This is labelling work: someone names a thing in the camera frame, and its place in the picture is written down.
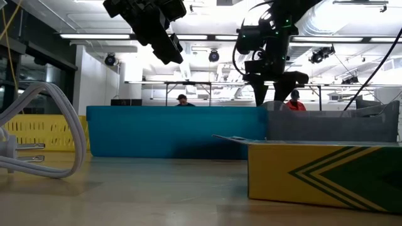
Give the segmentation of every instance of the white wall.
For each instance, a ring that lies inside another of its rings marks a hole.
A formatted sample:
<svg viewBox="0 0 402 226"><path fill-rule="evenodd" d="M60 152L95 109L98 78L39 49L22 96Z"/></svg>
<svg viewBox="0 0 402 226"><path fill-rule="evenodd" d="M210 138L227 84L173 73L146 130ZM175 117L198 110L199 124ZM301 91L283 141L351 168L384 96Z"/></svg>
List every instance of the white wall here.
<svg viewBox="0 0 402 226"><path fill-rule="evenodd" d="M131 57L120 65L119 99L141 99L141 84L126 81L142 81L143 68L136 57Z"/></svg>
<svg viewBox="0 0 402 226"><path fill-rule="evenodd" d="M89 55L84 46L77 47L73 106L78 115L86 116L87 106L110 105L118 94L119 75Z"/></svg>

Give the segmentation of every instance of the white power cord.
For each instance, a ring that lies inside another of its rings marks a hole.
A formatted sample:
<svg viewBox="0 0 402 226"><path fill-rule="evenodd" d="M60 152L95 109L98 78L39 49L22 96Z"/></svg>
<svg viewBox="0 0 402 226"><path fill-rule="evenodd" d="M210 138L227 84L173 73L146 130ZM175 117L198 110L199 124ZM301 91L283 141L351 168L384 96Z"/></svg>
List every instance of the white power cord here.
<svg viewBox="0 0 402 226"><path fill-rule="evenodd" d="M70 127L73 141L75 144L75 161L71 169L55 169L46 166L38 166L31 163L26 163L13 158L9 158L7 154L0 156L0 168L7 168L9 171L15 170L32 175L46 176L49 178L65 178L74 174L80 169L85 160L87 151L87 143L85 140L84 130L82 129L78 115L68 101L64 93L54 84L38 82L30 85L25 92L8 107L2 114L0 114L0 126L5 125L10 119L21 112L41 91L46 90L56 102L58 108L64 115L68 126ZM4 137L8 140L10 136L4 129Z"/></svg>

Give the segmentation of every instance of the person in red shirt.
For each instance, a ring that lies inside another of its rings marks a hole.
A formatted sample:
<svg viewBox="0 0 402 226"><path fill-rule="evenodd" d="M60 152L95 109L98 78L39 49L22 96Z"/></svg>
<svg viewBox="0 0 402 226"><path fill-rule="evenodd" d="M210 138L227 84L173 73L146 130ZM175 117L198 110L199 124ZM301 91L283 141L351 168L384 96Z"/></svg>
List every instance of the person in red shirt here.
<svg viewBox="0 0 402 226"><path fill-rule="evenodd" d="M294 90L290 93L291 100L286 103L286 106L290 108L290 110L306 110L304 104L298 101L300 98L299 91Z"/></svg>

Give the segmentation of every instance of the yellow crate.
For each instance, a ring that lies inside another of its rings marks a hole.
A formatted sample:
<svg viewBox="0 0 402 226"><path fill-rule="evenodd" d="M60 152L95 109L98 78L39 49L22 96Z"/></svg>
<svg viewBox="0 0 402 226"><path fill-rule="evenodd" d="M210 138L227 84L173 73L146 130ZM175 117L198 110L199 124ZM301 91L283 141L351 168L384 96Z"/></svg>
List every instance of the yellow crate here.
<svg viewBox="0 0 402 226"><path fill-rule="evenodd" d="M89 150L88 124L79 116ZM64 116L17 115L4 128L17 137L19 144L44 143L46 151L74 151L74 142Z"/></svg>

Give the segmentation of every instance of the person in black cap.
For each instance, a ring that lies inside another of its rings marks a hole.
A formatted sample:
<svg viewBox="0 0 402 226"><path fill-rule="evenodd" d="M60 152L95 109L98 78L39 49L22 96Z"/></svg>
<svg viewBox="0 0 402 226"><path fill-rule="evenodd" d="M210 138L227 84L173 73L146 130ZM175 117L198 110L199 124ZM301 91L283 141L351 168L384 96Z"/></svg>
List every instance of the person in black cap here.
<svg viewBox="0 0 402 226"><path fill-rule="evenodd" d="M179 104L177 105L179 107L195 107L195 105L187 102L187 97L184 94L180 94L177 97L177 100L179 101Z"/></svg>
<svg viewBox="0 0 402 226"><path fill-rule="evenodd" d="M301 102L299 102L299 91L294 90L290 93L290 97L291 100L289 100L289 102L286 103L286 105L290 108L290 110L306 110L306 107L304 106L304 104L302 104Z"/></svg>

